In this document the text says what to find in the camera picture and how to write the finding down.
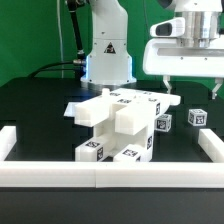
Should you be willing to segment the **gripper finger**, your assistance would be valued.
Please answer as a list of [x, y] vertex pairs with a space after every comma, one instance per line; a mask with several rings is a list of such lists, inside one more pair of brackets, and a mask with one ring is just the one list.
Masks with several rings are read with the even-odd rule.
[[170, 83], [170, 76], [168, 75], [164, 75], [163, 76], [163, 83], [167, 89], [167, 94], [171, 94], [171, 91], [172, 91], [172, 85]]
[[214, 100], [217, 96], [218, 90], [222, 87], [224, 78], [215, 78], [215, 86], [212, 89], [212, 99]]

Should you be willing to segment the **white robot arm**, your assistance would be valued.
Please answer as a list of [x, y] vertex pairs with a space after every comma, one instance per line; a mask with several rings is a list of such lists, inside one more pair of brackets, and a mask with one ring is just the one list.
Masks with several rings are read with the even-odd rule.
[[[224, 0], [157, 0], [174, 12], [170, 20], [150, 28], [143, 57], [143, 71], [160, 75], [167, 88], [172, 76], [212, 77], [224, 83], [224, 34], [219, 28]], [[92, 51], [85, 55], [77, 44], [85, 87], [122, 86], [134, 83], [132, 58], [127, 52], [128, 15], [118, 0], [66, 0], [73, 22], [76, 10], [86, 4], [92, 9]]]

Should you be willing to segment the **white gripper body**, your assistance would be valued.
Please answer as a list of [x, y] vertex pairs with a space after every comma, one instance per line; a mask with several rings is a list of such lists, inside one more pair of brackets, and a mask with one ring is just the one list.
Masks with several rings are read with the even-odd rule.
[[175, 38], [153, 38], [144, 51], [147, 75], [224, 78], [224, 36], [208, 48], [179, 47]]

